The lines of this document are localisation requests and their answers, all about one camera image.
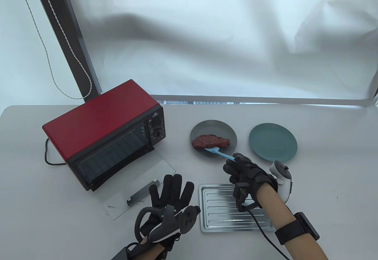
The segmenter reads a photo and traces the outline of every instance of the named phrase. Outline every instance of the white fabric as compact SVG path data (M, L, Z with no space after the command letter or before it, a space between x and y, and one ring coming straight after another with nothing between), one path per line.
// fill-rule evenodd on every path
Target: white fabric
M103 90L371 99L378 0L71 0Z
M28 0L50 55L58 86L81 94L40 0ZM25 0L0 0L0 115L10 105L75 104L51 79L46 54Z

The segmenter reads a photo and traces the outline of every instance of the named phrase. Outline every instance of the red toaster oven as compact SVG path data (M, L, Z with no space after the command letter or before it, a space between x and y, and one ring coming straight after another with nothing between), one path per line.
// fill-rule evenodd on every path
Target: red toaster oven
M86 190L96 190L166 136L162 106L133 80L42 126Z

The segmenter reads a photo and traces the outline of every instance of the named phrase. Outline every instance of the metal oven tray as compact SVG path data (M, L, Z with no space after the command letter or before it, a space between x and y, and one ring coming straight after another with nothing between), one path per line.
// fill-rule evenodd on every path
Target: metal oven tray
M200 219L204 233L259 229L250 213L237 210L233 191L233 184L200 185ZM252 202L249 196L246 203ZM255 208L252 213L263 230L274 230L272 221L263 209Z

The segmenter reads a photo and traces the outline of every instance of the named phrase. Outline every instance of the black glove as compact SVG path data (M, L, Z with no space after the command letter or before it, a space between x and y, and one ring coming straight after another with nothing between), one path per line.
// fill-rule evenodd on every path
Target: black glove
M194 191L194 184L192 182L187 182L183 193L181 194L181 185L182 185L182 176L179 174L175 174L174 176L166 175L164 177L164 184L162 189L162 195L159 197L158 188L156 185L150 186L150 195L152 206L158 209L164 208L167 205L174 206L175 210L179 212L181 209L185 208L189 205L189 202L192 198L193 191ZM197 215L201 212L200 207L194 206ZM146 223L140 228L140 232L147 236L150 234L153 228L161 223L161 220L158 216L151 214ZM180 237L180 233L176 233L175 235L162 240L159 242L166 251L171 251L175 240Z
M236 198L237 208L245 210L245 207L241 204L248 194L251 194L252 199L255 201L255 207L259 206L261 208L256 197L257 191L264 183L268 183L277 192L277 181L271 174L267 174L246 156L240 153L235 153L232 156L235 161L226 160L223 170L231 175L230 182L236 185L233 196Z

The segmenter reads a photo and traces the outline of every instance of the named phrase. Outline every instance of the meat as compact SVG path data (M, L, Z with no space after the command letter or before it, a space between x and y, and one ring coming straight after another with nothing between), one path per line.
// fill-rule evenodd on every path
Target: meat
M222 137L217 137L215 135L201 135L198 136L193 141L193 147L196 149L201 148L213 148L213 147L219 147L219 148L226 148L230 146L231 141Z

